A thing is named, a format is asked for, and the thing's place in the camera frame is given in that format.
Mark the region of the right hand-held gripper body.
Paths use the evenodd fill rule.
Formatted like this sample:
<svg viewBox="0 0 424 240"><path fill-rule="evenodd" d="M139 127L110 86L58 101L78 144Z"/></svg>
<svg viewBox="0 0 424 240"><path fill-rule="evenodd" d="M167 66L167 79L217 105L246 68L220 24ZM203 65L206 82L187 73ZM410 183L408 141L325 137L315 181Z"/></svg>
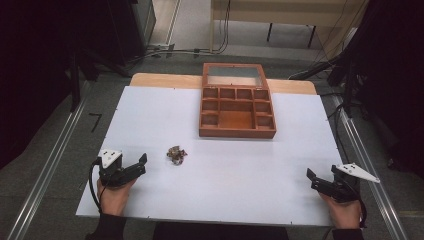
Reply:
<svg viewBox="0 0 424 240"><path fill-rule="evenodd" d="M337 202L345 203L360 199L360 180L379 183L380 179L365 171L355 163L338 164L331 168L333 172L335 193L332 198Z"/></svg>

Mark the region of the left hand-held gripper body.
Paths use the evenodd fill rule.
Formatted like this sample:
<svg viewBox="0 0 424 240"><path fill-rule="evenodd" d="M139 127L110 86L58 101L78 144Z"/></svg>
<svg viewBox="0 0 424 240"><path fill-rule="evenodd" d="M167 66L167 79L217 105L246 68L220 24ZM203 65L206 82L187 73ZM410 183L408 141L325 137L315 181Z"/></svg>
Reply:
<svg viewBox="0 0 424 240"><path fill-rule="evenodd" d="M98 160L99 177L103 186L120 187L123 185L122 152L118 150L102 149Z"/></svg>

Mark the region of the small brown ornament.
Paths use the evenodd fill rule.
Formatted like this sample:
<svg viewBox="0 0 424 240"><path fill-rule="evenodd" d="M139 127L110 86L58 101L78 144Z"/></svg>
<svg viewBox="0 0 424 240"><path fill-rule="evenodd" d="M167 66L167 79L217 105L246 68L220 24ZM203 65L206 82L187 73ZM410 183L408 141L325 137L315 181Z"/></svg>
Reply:
<svg viewBox="0 0 424 240"><path fill-rule="evenodd" d="M187 152L181 149L179 146L173 146L168 149L167 156L170 158L173 164L181 165L184 158L187 156Z"/></svg>

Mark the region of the wooden compartment box with lid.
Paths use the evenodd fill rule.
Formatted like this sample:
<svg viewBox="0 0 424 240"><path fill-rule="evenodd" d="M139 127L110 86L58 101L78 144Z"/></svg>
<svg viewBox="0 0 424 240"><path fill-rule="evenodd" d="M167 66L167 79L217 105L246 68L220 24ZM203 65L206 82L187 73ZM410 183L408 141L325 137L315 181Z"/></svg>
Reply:
<svg viewBox="0 0 424 240"><path fill-rule="evenodd" d="M276 132L271 91L260 64L203 65L201 137L272 139Z"/></svg>

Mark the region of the person's right hand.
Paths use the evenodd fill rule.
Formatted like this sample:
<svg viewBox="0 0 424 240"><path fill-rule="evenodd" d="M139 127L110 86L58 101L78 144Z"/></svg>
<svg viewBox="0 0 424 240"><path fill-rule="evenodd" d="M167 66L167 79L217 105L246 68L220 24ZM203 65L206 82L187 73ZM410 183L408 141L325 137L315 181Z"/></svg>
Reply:
<svg viewBox="0 0 424 240"><path fill-rule="evenodd" d="M329 215L336 229L359 229L361 205L358 200L338 203L333 198L320 193L319 196L327 204Z"/></svg>

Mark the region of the person's left hand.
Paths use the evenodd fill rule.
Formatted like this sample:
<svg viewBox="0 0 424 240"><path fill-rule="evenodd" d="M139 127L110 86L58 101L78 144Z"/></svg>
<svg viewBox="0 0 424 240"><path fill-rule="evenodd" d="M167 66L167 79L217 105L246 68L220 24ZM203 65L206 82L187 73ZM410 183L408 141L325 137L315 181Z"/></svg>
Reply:
<svg viewBox="0 0 424 240"><path fill-rule="evenodd" d="M97 196L99 197L101 212L113 216L122 216L128 202L130 189L135 182L136 179L121 187L110 188L103 186L101 181L98 180Z"/></svg>

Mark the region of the black hex key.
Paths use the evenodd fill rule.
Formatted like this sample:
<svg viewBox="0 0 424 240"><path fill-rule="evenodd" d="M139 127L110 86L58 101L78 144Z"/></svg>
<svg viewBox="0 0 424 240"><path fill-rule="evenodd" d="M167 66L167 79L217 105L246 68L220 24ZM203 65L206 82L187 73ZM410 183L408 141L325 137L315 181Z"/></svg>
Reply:
<svg viewBox="0 0 424 240"><path fill-rule="evenodd" d="M94 133L94 131L96 130L103 114L101 114L101 113L89 113L88 115L95 118L94 125L91 129L91 133Z"/></svg>

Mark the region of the white table cover sheet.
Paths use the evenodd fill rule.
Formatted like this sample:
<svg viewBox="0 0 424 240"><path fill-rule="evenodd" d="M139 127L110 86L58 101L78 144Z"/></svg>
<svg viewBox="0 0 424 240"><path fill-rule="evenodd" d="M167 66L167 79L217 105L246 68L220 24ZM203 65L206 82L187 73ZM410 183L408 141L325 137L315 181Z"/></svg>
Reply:
<svg viewBox="0 0 424 240"><path fill-rule="evenodd" d="M328 226L328 208L307 169L330 179L341 158L317 95L273 94L273 139L202 138L200 93L127 87L106 137L130 166L146 153L146 173L130 190L128 217L152 220ZM187 152L175 165L167 151Z"/></svg>

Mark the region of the black stand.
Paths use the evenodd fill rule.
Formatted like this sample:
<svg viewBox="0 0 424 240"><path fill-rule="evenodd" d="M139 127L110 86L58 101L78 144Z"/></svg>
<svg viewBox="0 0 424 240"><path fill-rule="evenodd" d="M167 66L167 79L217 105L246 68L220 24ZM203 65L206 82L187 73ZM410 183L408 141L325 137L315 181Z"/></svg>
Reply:
<svg viewBox="0 0 424 240"><path fill-rule="evenodd" d="M341 83L344 83L341 108L344 110L345 114L351 118L351 108L360 106L352 102L354 88L358 83L358 74L355 61L350 60L349 62L338 64L330 74L328 83L330 86L339 86Z"/></svg>

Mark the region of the person's dark clothed body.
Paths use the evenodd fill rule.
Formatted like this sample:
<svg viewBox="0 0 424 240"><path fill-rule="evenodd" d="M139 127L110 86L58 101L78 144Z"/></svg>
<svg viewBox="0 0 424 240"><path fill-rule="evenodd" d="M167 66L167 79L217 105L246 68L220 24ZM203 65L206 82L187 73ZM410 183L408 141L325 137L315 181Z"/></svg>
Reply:
<svg viewBox="0 0 424 240"><path fill-rule="evenodd" d="M159 222L153 240L289 240L284 227Z"/></svg>

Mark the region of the black curtain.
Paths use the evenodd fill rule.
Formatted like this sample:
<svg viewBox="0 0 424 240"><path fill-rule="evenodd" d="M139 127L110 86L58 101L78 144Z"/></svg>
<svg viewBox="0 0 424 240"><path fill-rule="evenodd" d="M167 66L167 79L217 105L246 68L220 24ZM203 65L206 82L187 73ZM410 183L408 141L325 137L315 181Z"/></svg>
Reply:
<svg viewBox="0 0 424 240"><path fill-rule="evenodd" d="M71 91L58 0L0 0L0 169Z"/></svg>
<svg viewBox="0 0 424 240"><path fill-rule="evenodd" d="M358 99L391 166L424 179L424 0L369 0L355 36Z"/></svg>

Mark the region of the dark cabinet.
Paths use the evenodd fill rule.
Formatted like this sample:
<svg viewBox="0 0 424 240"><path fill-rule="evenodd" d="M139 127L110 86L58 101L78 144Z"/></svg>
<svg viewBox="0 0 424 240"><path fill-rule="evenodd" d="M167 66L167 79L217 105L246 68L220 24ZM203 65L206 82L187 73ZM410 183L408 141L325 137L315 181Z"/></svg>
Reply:
<svg viewBox="0 0 424 240"><path fill-rule="evenodd" d="M152 0L83 0L79 17L84 44L121 66L146 53L156 24Z"/></svg>

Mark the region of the light wooden bench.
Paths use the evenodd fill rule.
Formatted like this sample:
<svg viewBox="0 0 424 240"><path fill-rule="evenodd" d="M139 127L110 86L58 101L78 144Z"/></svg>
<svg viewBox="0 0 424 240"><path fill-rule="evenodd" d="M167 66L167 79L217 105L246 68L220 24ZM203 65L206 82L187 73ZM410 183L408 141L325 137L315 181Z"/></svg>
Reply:
<svg viewBox="0 0 424 240"><path fill-rule="evenodd" d="M214 21L229 20L315 26L315 33L328 59L341 53L352 28L358 27L370 0L209 0L210 44Z"/></svg>

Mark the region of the aluminium floor rail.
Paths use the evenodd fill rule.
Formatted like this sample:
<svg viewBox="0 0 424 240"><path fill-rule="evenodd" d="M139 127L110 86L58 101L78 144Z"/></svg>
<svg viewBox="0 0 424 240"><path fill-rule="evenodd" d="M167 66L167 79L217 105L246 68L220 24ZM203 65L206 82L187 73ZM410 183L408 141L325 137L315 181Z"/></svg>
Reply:
<svg viewBox="0 0 424 240"><path fill-rule="evenodd" d="M335 139L345 157L345 161L359 164L366 171L380 179L380 183L369 182L368 187L378 207L378 212L388 230L390 239L409 240L399 214L395 210L385 185L382 182L381 174L375 168L372 158L360 137L355 120L350 118L345 112L343 100L340 96L332 96L331 101L335 105Z"/></svg>
<svg viewBox="0 0 424 240"><path fill-rule="evenodd" d="M80 103L72 113L68 114L67 120L52 150L50 151L49 157L46 160L46 163L44 164L41 173L35 181L30 193L26 197L6 240L24 239L25 234L41 204L53 174L55 173L56 168L60 163L62 155L85 108L86 101L91 93L93 86L93 82L85 81L83 83L82 88L80 89Z"/></svg>

